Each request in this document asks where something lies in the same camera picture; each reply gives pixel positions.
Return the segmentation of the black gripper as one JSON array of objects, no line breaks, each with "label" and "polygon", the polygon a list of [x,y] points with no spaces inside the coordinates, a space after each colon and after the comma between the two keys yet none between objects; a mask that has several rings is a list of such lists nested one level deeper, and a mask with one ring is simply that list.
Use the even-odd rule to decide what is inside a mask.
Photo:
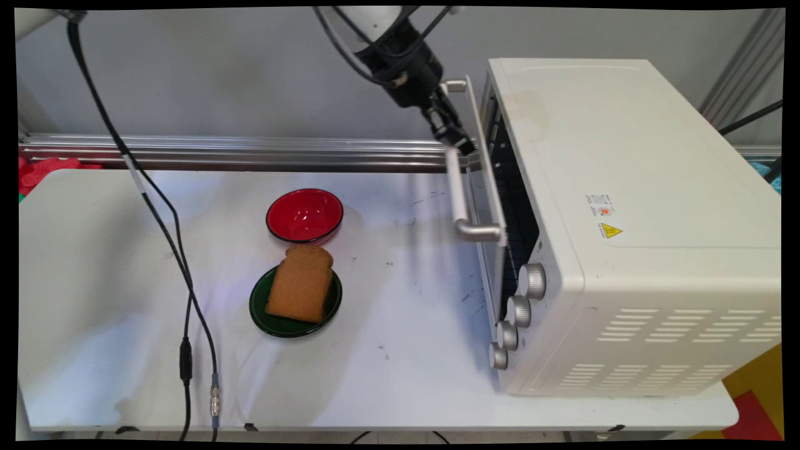
[{"label": "black gripper", "polygon": [[431,98],[442,82],[443,67],[408,18],[398,18],[372,45],[356,57],[374,79],[389,83],[384,89],[400,108],[422,109],[434,138],[463,156],[476,151],[457,111],[443,89],[437,103]]}]

